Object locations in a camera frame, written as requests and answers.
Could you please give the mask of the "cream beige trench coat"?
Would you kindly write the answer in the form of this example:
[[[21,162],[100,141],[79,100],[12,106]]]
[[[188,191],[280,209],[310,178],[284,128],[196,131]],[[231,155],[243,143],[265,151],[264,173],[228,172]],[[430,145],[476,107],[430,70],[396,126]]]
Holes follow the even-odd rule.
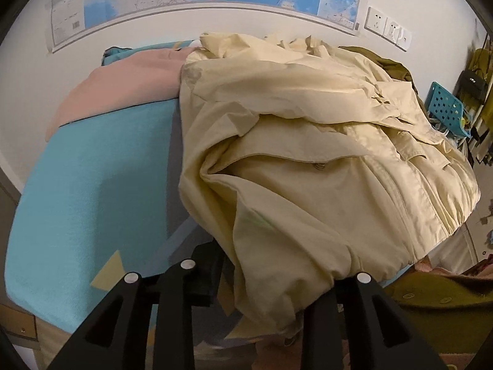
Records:
[[[294,334],[335,281],[393,278],[474,211],[474,171],[411,83],[315,39],[201,44],[181,74],[179,191],[232,264],[231,337]]]

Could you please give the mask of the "teal perforated plastic chair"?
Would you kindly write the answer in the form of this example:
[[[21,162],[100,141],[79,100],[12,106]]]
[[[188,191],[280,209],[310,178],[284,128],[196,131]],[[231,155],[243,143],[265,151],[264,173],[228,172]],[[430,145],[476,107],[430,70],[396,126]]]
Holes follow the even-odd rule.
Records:
[[[437,82],[431,84],[425,106],[428,112],[454,136],[460,138],[471,136],[471,119],[464,105]]]

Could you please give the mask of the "pink folded garment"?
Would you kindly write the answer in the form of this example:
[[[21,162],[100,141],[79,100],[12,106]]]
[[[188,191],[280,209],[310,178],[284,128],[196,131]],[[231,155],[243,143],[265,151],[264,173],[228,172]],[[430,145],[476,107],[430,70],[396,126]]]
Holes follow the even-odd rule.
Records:
[[[58,107],[45,139],[80,119],[178,97],[181,70],[194,47],[139,51],[95,69]]]

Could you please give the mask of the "white wall socket panel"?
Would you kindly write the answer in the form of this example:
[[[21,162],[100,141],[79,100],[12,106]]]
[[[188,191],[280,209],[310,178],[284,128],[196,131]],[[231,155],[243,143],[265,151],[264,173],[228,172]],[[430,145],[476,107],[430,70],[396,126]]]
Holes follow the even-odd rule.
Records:
[[[405,52],[409,50],[412,43],[411,31],[373,7],[368,9],[364,28]]]

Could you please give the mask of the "olive green coat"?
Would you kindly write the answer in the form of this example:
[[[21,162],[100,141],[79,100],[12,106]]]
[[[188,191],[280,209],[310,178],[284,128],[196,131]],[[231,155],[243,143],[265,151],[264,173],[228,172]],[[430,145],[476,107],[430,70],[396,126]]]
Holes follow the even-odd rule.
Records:
[[[335,155],[320,191],[324,219],[348,246],[339,275],[397,278],[392,291],[440,352],[472,353],[492,325],[492,271],[457,276],[425,257],[465,222],[480,199],[471,165],[433,128],[401,64],[363,48],[330,48],[338,68]]]

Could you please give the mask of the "teal grey bed sheet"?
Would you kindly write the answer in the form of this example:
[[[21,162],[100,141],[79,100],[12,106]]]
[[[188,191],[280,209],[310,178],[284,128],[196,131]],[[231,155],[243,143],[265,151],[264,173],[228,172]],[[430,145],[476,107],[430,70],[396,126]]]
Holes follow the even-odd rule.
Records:
[[[27,182],[7,248],[7,294],[42,337],[74,331],[127,271],[152,276],[210,236],[181,204],[174,94],[61,127]]]

